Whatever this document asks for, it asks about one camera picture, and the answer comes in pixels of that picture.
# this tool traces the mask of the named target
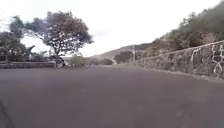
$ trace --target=tree canopy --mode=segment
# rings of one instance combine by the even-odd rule
[[[25,33],[52,47],[57,57],[77,52],[85,44],[93,43],[88,30],[86,24],[71,12],[48,12],[45,19],[35,18],[25,24]]]
[[[19,16],[14,16],[12,18],[12,22],[9,25],[10,32],[14,33],[16,38],[21,39],[24,37],[23,35],[24,24]]]

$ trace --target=vegetation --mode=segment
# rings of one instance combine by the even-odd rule
[[[101,65],[112,65],[113,61],[110,59],[103,59],[103,60],[99,60],[99,64]]]
[[[86,65],[86,60],[83,56],[73,55],[69,60],[68,64],[71,67],[82,67]]]
[[[135,49],[140,52],[142,50],[145,50],[146,48],[150,47],[151,43],[144,43],[144,44],[140,44],[140,45],[135,45]],[[121,47],[119,49],[115,49],[100,55],[95,55],[92,56],[93,58],[97,58],[97,59],[103,59],[103,58],[107,58],[107,59],[111,59],[113,60],[114,57],[118,54],[120,54],[121,52],[127,52],[127,51],[131,51],[133,50],[133,45],[129,45],[129,46],[125,46],[125,47]]]
[[[192,12],[177,29],[154,40],[142,53],[143,57],[196,47],[224,40],[224,1],[213,9]]]
[[[86,60],[87,66],[96,66],[100,64],[97,58],[89,57],[89,58],[85,58],[85,60]]]
[[[35,46],[26,48],[20,41],[25,36],[39,38],[53,49],[54,55],[45,57],[46,52],[32,53]],[[85,44],[93,43],[88,27],[71,12],[48,12],[45,19],[34,18],[24,23],[14,16],[9,31],[0,32],[0,61],[48,61],[63,62],[61,56],[76,53]]]

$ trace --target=white sky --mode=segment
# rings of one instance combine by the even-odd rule
[[[23,20],[44,18],[48,11],[72,11],[94,35],[94,44],[80,51],[84,56],[122,46],[151,42],[174,29],[192,11],[217,5],[221,0],[0,0],[0,19],[20,15]],[[41,41],[23,39],[35,51],[48,50]]]

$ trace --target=gray pavement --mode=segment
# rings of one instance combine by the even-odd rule
[[[0,70],[0,99],[0,128],[224,127],[223,83],[137,68]]]

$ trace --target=mountain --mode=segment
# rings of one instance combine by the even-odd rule
[[[149,46],[151,46],[151,43],[144,43],[144,44],[140,44],[140,45],[135,45],[135,50],[145,50]],[[91,58],[113,59],[114,56],[120,54],[120,52],[131,51],[131,50],[133,50],[133,45],[128,45],[128,46],[121,47],[119,49],[115,49],[115,50],[112,50],[112,51],[109,51],[109,52],[105,52],[103,54],[91,56]]]

